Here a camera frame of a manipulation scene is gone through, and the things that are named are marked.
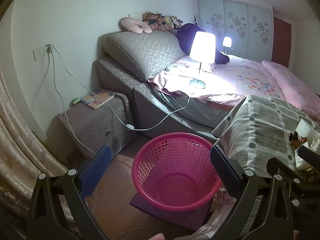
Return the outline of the dark wrapper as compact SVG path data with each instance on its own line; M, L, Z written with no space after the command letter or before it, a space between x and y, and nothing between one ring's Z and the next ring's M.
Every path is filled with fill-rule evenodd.
M297 132L290 133L289 142L294 148L299 148L304 143L308 142L307 137L300 137Z

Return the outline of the grey bedside cabinet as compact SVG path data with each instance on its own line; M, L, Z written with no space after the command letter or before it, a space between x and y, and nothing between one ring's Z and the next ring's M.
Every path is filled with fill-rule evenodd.
M124 94L109 91L114 98L98 109L77 103L57 118L85 158L93 157L107 145L114 158L137 135L125 127L133 124L130 104Z

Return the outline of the pink plastic mesh basket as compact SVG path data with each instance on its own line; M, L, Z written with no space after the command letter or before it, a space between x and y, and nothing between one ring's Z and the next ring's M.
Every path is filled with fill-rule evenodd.
M157 136L137 153L132 181L137 192L152 206L185 212L207 204L221 186L210 161L212 143L191 133Z

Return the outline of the beige patterned curtain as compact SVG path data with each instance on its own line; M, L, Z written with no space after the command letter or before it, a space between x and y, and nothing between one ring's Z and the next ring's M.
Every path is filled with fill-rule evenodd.
M23 120L1 76L1 203L26 217L39 174L66 172Z

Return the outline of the small green gadget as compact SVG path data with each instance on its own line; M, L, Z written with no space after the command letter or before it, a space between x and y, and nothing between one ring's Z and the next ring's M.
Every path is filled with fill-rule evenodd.
M74 105L76 105L77 103L79 103L81 100L79 99L79 98L75 98L75 99L73 99L72 101L71 101L71 103L70 103L70 105L71 106L74 106Z

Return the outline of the pink floral bed sheet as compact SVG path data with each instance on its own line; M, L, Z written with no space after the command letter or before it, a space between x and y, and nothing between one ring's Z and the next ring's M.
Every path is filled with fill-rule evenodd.
M200 64L185 56L148 79L148 83L170 96L186 95L224 110L230 110L247 95L286 100L261 63L234 55L229 55L227 64Z

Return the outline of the pink folded duvet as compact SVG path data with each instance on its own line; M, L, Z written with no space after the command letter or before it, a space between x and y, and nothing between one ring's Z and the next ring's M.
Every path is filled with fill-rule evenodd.
M319 96L288 68L266 60L261 64L276 81L286 101L319 124Z

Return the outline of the lit white table lamp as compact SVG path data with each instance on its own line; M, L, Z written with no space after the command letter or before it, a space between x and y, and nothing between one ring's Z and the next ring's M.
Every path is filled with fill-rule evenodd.
M216 36L212 33L197 31L191 46L189 57L197 61L199 73L197 78L192 79L190 84L196 88L204 89L206 83L200 79L201 68L203 64L212 64L215 62L216 54Z

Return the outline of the brown wooden door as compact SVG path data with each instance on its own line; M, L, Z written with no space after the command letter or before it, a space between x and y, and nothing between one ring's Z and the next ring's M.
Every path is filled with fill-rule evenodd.
M277 17L273 18L272 62L289 67L291 54L291 24Z

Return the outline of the grey patterned headboard cushion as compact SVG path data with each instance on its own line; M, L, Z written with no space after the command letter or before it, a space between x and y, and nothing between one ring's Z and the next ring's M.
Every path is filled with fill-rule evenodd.
M107 35L103 49L142 82L186 56L174 34L158 30L150 34L124 31Z

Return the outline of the glass floral wardrobe doors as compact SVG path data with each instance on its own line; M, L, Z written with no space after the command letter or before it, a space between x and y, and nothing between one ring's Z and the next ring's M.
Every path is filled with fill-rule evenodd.
M261 62L273 50L273 10L233 0L198 0L199 25L216 36L218 50Z

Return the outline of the pink neck pillow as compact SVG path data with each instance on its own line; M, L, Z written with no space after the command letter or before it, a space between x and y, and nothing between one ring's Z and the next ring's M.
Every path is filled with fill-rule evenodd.
M148 24L135 18L126 17L121 20L121 26L127 31L141 34L141 33L152 33L152 29Z

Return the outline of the brown plush toys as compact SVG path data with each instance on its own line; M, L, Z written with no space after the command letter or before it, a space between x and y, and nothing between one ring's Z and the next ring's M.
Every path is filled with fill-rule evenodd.
M145 12L142 15L143 22L149 25L151 30L171 31L179 29L183 21L176 16L168 16L162 14L154 14L152 12Z

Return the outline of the grey upholstered bed frame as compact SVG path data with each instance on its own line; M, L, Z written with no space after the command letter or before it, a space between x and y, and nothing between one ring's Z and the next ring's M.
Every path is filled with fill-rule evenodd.
M186 132L199 135L211 143L216 142L210 127L177 112L167 116L173 109L156 96L148 83L140 82L112 57L99 59L94 65L104 89L127 96L135 128L150 129L144 131L144 135L154 138L165 133Z

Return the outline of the white wall socket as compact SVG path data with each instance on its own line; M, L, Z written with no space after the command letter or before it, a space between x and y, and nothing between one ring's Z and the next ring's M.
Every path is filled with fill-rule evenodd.
M35 62L40 62L43 59L44 55L47 53L47 48L49 46L55 46L55 41L47 42L33 50L33 57Z

